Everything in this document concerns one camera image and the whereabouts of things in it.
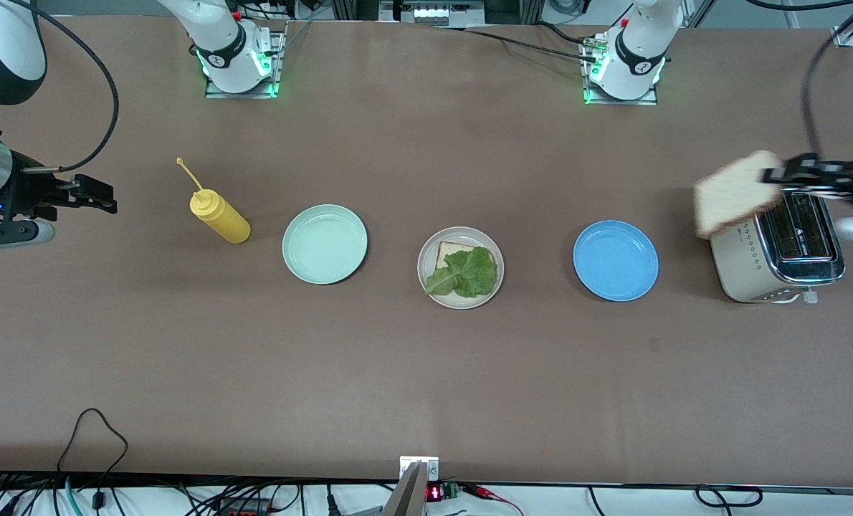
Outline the bread slice with brown crust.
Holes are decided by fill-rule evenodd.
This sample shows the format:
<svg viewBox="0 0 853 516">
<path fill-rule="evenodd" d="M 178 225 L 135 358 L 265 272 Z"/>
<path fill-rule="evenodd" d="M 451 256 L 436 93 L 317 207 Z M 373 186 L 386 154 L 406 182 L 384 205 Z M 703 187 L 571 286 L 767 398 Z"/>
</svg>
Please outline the bread slice with brown crust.
<svg viewBox="0 0 853 516">
<path fill-rule="evenodd" d="M 780 205 L 780 186 L 762 179 L 765 172 L 781 166 L 783 161 L 776 154 L 757 150 L 699 180 L 693 186 L 695 236 L 711 239 L 729 226 Z"/>
<path fill-rule="evenodd" d="M 437 252 L 435 272 L 453 274 L 460 278 L 495 281 L 498 265 L 486 247 L 441 242 Z"/>
</svg>

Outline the green lettuce leaf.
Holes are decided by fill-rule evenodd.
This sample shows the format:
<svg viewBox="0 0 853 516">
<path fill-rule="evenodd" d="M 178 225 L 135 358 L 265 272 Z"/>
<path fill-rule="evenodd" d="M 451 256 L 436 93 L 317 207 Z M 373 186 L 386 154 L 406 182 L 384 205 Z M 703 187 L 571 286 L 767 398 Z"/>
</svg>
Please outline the green lettuce leaf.
<svg viewBox="0 0 853 516">
<path fill-rule="evenodd" d="M 495 289 L 499 271 L 489 249 L 469 247 L 440 254 L 439 266 L 424 281 L 427 294 L 476 298 L 487 296 Z"/>
</svg>

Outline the blue plate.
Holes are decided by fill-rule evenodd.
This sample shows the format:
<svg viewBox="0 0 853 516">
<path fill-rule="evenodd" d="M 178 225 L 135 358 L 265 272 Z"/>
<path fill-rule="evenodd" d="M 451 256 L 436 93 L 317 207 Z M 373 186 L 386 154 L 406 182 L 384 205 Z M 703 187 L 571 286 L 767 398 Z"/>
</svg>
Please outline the blue plate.
<svg viewBox="0 0 853 516">
<path fill-rule="evenodd" d="M 659 256 L 652 241 L 623 220 L 600 220 L 578 233 L 573 268 L 591 293 L 610 302 L 630 302 L 652 290 Z"/>
</svg>

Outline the mint green plate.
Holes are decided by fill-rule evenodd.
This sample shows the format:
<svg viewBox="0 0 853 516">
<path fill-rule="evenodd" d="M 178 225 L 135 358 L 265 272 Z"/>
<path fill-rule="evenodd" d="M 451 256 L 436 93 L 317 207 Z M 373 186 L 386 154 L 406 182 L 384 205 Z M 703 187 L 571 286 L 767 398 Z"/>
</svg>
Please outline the mint green plate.
<svg viewBox="0 0 853 516">
<path fill-rule="evenodd" d="M 355 212 L 344 206 L 320 204 L 302 210 L 287 225 L 282 257 L 298 279 L 331 285 L 360 268 L 369 242 L 366 225 Z"/>
</svg>

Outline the beige plate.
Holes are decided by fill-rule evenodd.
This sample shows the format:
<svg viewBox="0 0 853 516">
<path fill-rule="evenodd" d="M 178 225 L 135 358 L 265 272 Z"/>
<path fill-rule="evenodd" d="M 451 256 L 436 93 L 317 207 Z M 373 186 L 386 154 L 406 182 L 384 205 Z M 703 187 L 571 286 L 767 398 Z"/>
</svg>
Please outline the beige plate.
<svg viewBox="0 0 853 516">
<path fill-rule="evenodd" d="M 499 271 L 499 279 L 497 281 L 495 289 L 491 294 L 487 296 L 481 296 L 476 298 L 463 298 L 457 296 L 456 294 L 450 294 L 447 296 L 431 296 L 426 294 L 437 303 L 444 307 L 454 308 L 454 310 L 468 310 L 469 308 L 476 308 L 482 306 L 486 302 L 489 302 L 500 290 L 502 287 L 502 282 L 504 282 L 505 275 L 505 262 L 504 255 L 502 255 L 502 251 L 495 241 L 484 232 L 479 231 L 479 229 L 473 229 L 471 226 L 450 226 L 449 228 L 443 229 L 435 233 L 432 237 L 430 237 L 426 244 L 422 247 L 417 262 L 417 275 L 418 280 L 420 281 L 421 287 L 424 290 L 424 281 L 427 280 L 429 275 L 433 274 L 436 267 L 437 256 L 439 256 L 439 245 L 441 242 L 452 242 L 453 244 L 468 244 L 472 246 L 482 246 L 489 249 L 492 252 L 493 257 L 498 265 Z"/>
</svg>

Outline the beige chrome toaster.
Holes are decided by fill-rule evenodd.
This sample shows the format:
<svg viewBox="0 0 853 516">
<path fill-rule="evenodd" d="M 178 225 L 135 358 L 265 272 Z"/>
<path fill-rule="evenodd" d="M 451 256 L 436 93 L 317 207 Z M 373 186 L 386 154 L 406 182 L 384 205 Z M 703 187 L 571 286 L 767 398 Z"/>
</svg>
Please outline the beige chrome toaster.
<svg viewBox="0 0 853 516">
<path fill-rule="evenodd" d="M 725 294 L 741 303 L 816 304 L 816 288 L 846 270 L 825 199 L 785 193 L 783 203 L 710 241 Z"/>
</svg>

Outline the yellow squeeze bottle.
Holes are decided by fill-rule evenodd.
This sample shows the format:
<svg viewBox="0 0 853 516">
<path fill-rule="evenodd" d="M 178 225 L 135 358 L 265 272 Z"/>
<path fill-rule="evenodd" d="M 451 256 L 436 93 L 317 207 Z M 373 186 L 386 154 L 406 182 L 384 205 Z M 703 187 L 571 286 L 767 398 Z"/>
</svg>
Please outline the yellow squeeze bottle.
<svg viewBox="0 0 853 516">
<path fill-rule="evenodd" d="M 191 194 L 189 201 L 191 213 L 230 244 L 243 244 L 247 241 L 252 235 L 249 222 L 220 193 L 204 188 L 183 158 L 178 157 L 176 163 L 196 186 L 196 191 Z"/>
</svg>

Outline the grey equipment box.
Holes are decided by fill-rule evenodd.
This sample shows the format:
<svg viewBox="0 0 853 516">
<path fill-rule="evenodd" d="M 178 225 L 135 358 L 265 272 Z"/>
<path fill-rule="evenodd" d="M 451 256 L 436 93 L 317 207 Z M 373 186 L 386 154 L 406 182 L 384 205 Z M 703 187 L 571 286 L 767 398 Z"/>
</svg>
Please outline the grey equipment box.
<svg viewBox="0 0 853 516">
<path fill-rule="evenodd" d="M 483 0 L 378 0 L 378 21 L 395 21 L 431 27 L 484 26 Z"/>
</svg>

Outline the grey metal bar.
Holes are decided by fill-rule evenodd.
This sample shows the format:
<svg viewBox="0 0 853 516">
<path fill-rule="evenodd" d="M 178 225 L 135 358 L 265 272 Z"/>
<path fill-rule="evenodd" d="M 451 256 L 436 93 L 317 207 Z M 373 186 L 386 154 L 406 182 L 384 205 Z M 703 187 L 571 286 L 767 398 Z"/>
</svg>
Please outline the grey metal bar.
<svg viewBox="0 0 853 516">
<path fill-rule="evenodd" d="M 430 475 L 429 461 L 417 459 L 401 467 L 401 476 L 380 516 L 426 516 L 424 494 Z"/>
</svg>

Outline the red clip leads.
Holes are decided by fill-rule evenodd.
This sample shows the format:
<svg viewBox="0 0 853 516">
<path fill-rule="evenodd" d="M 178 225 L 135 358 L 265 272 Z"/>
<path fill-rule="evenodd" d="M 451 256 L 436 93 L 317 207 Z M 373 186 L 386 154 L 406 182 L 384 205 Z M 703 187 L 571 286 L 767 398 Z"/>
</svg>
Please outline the red clip leads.
<svg viewBox="0 0 853 516">
<path fill-rule="evenodd" d="M 486 502 L 503 503 L 509 507 L 512 507 L 512 509 L 514 509 L 519 516 L 527 516 L 525 515 L 521 507 L 516 505 L 514 502 L 510 502 L 504 497 L 501 497 L 498 494 L 494 493 L 492 490 L 485 489 L 485 487 L 480 486 L 479 484 L 460 482 L 459 487 L 462 491 L 466 492 L 469 495 L 478 497 L 478 499 L 480 500 L 486 500 Z"/>
</svg>

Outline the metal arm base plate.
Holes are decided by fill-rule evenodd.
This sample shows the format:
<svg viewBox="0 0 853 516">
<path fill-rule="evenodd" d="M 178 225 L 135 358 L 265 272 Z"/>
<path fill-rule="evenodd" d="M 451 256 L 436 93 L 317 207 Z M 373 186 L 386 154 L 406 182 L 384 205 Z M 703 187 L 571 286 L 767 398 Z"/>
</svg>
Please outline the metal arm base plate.
<svg viewBox="0 0 853 516">
<path fill-rule="evenodd" d="M 215 68 L 199 57 L 206 78 L 207 98 L 272 99 L 280 92 L 289 25 L 281 30 L 239 21 L 245 29 L 245 45 L 226 68 Z"/>
<path fill-rule="evenodd" d="M 612 40 L 584 39 L 578 44 L 586 104 L 656 105 L 665 55 L 650 59 L 620 52 Z"/>
</svg>

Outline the small metal bracket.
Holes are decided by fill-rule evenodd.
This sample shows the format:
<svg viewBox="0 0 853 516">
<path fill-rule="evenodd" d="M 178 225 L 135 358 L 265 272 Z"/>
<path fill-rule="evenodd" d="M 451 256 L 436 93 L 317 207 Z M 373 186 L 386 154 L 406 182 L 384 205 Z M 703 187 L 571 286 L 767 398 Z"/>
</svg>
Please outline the small metal bracket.
<svg viewBox="0 0 853 516">
<path fill-rule="evenodd" d="M 399 458 L 399 478 L 406 474 L 408 467 L 414 464 L 423 464 L 423 473 L 427 481 L 439 482 L 439 457 L 426 457 L 426 455 L 401 455 Z"/>
</svg>

